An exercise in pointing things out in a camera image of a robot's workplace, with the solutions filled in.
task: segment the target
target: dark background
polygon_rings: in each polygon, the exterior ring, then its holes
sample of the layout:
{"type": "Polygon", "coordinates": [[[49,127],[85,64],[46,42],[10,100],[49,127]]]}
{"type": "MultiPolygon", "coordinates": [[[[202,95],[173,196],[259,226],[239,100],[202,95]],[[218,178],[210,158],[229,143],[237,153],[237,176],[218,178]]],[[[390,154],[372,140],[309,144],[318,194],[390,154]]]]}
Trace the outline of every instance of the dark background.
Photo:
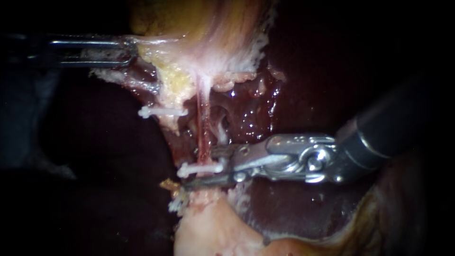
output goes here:
{"type": "MultiPolygon", "coordinates": [[[[374,67],[370,69],[375,83],[371,95],[419,70],[448,70],[449,16],[447,7],[435,2],[358,5],[308,1],[288,10],[295,16],[295,33],[299,26],[311,26],[313,20],[317,21],[315,24],[324,21],[334,33],[362,49],[374,67]]],[[[117,0],[11,1],[1,10],[0,24],[2,31],[8,32],[127,34],[127,17],[125,4],[117,0]]],[[[0,249],[12,249],[15,254],[169,254],[169,236],[176,218],[163,217],[169,195],[153,189],[153,181],[167,178],[172,170],[170,156],[162,150],[163,138],[152,120],[136,118],[140,104],[128,92],[89,80],[86,74],[87,70],[59,73],[57,97],[45,104],[49,111],[46,107],[37,114],[39,129],[30,127],[33,132],[39,130],[37,144],[51,160],[57,165],[69,165],[78,180],[49,176],[28,167],[2,170],[0,249]],[[103,101],[100,95],[108,100],[103,101]],[[68,105],[74,107],[60,108],[68,105]],[[78,126],[71,114],[83,116],[85,126],[78,126]],[[56,126],[72,129],[73,133],[57,134],[56,126]],[[113,135],[106,136],[105,131],[113,135]],[[90,139],[65,145],[62,141],[68,134],[90,139]]],[[[6,95],[14,93],[8,87],[20,86],[19,77],[28,77],[31,82],[47,77],[49,71],[2,70],[1,75],[2,100],[11,102],[6,95]]],[[[19,92],[27,93],[30,92],[26,89],[19,92]]],[[[359,107],[370,100],[358,99],[359,107]]],[[[426,147],[434,149],[428,150],[426,176],[426,254],[443,251],[453,237],[450,152],[444,143],[451,141],[443,117],[448,116],[435,113],[430,139],[424,138],[426,147]]],[[[11,119],[1,122],[2,129],[17,129],[11,119]]]]}

